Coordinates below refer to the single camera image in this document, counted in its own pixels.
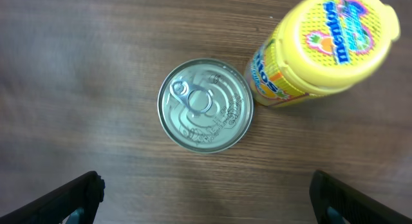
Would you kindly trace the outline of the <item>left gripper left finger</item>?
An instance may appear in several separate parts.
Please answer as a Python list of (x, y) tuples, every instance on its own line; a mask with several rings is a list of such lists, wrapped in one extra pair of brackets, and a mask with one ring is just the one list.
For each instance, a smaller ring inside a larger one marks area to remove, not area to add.
[(95, 171), (62, 185), (25, 206), (1, 217), (1, 223), (92, 224), (104, 200), (104, 180)]

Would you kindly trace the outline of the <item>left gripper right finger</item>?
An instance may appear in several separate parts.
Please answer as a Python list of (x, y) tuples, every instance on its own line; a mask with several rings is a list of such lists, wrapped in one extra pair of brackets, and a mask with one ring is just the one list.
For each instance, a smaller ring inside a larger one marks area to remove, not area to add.
[(410, 218), (324, 171), (313, 173), (309, 194), (318, 224), (411, 224)]

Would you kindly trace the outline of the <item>colourful tin can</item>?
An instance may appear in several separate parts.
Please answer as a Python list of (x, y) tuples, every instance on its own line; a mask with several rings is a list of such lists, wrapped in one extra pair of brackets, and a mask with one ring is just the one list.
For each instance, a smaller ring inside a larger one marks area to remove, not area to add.
[(217, 153), (238, 143), (251, 127), (254, 101), (245, 78), (232, 65), (208, 58), (177, 66), (157, 100), (168, 137), (195, 153)]

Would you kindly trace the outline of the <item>yellow lidded jar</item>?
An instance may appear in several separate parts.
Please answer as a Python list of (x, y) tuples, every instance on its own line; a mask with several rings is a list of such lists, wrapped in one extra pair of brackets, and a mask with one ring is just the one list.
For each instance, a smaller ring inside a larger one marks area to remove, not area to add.
[(396, 12), (380, 0), (303, 0), (257, 49), (245, 77), (269, 107), (337, 94), (373, 74), (399, 37)]

